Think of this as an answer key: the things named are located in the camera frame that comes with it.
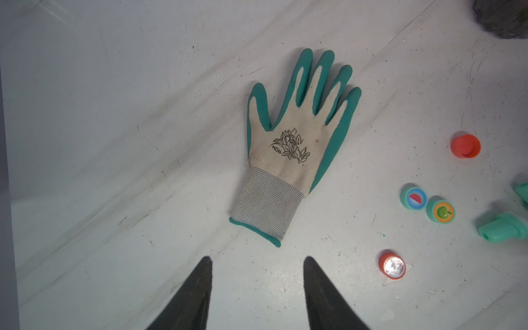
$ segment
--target fruit sticker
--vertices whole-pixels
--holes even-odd
[[[448,223],[455,217],[453,206],[447,202],[440,202],[433,209],[435,219],[441,223]]]
[[[426,206],[427,196],[420,188],[413,188],[407,193],[407,204],[412,210],[421,210]]]

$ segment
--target bottle cap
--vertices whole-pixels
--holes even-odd
[[[451,152],[458,158],[475,158],[480,153],[480,141],[471,134],[459,136],[451,142]]]
[[[426,207],[427,195],[418,187],[405,188],[400,194],[400,202],[406,209],[419,211]]]
[[[380,270],[388,278],[397,280],[405,275],[405,262],[395,253],[387,252],[380,257]]]
[[[426,213],[429,219],[436,223],[449,223],[455,218],[455,208],[444,200],[430,201]]]

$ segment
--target printed logo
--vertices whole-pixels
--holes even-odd
[[[426,206],[427,196],[422,189],[413,188],[407,193],[407,203],[413,210],[421,210]]]
[[[446,202],[438,203],[438,205],[435,206],[433,212],[436,220],[440,221],[441,223],[451,222],[451,220],[453,220],[455,217],[453,214],[453,206]]]
[[[302,143],[303,140],[300,138],[300,134],[297,134],[297,130],[294,127],[293,130],[287,129],[282,132],[280,138],[273,140],[270,147],[282,156],[287,156],[288,159],[296,159],[300,164],[304,163],[310,155],[306,151],[306,147],[303,150],[299,148]]]

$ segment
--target leaf print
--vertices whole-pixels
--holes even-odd
[[[302,143],[303,139],[301,139],[300,134],[297,134],[297,129],[294,127],[292,130],[286,129],[283,131],[280,134],[280,138],[274,139],[270,147],[279,153],[282,151],[282,156],[287,156],[288,159],[296,159],[300,164],[304,163],[310,155],[306,151],[306,147],[302,151],[299,149]]]

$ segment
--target white surface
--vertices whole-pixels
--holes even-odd
[[[474,222],[518,205],[528,42],[481,31],[469,2],[33,0],[3,2],[0,31],[22,329],[144,328],[204,255],[209,329],[307,329],[307,255],[372,329],[526,322],[474,321],[528,268],[526,242],[492,245]],[[363,96],[277,249],[228,211],[247,95],[264,83],[276,116],[306,47],[350,64]],[[478,158],[450,153],[460,130]],[[452,201],[454,223],[404,209],[408,182]],[[384,249],[402,280],[378,270]]]

